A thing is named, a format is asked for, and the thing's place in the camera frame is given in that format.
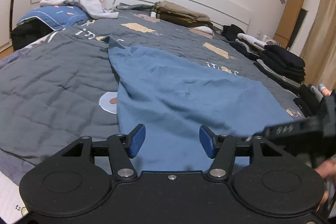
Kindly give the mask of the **person right hand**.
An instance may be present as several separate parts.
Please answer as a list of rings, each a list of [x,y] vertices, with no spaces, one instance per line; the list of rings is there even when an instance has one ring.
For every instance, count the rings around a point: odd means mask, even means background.
[[[335,194],[335,171],[336,171],[335,158],[328,159],[321,163],[315,171],[322,177],[325,181],[325,191],[323,197],[319,203],[319,207],[324,205],[330,198]]]

